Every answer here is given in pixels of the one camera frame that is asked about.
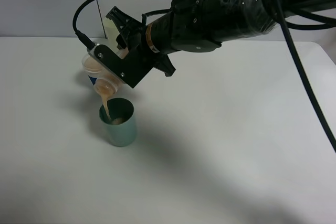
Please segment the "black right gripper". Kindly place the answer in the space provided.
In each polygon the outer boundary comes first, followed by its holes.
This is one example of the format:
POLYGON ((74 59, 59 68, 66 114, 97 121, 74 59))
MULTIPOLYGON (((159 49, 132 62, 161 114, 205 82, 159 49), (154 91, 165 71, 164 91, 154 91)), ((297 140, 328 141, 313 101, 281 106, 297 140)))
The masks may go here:
POLYGON ((127 55, 129 49, 141 46, 143 51, 149 53, 155 60, 153 68, 163 72, 167 77, 173 75, 175 67, 169 57, 153 49, 147 42, 148 27, 146 24, 127 15, 116 6, 106 14, 106 18, 113 21, 119 31, 116 41, 118 49, 124 50, 125 54, 122 59, 127 55))

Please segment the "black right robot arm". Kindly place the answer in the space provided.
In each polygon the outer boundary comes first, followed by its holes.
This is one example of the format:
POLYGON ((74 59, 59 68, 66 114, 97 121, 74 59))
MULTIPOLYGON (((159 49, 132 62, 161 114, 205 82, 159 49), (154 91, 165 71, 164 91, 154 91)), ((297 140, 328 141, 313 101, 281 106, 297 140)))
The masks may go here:
POLYGON ((111 70, 140 80, 156 68, 171 76, 175 72, 168 55, 177 51, 211 52, 225 41, 269 33, 281 17, 301 16, 314 25, 288 24, 291 29, 321 30, 335 26, 318 11, 335 8, 335 0, 172 0, 169 9, 157 10, 159 18, 137 21, 114 7, 107 13, 119 35, 117 45, 128 50, 111 70))

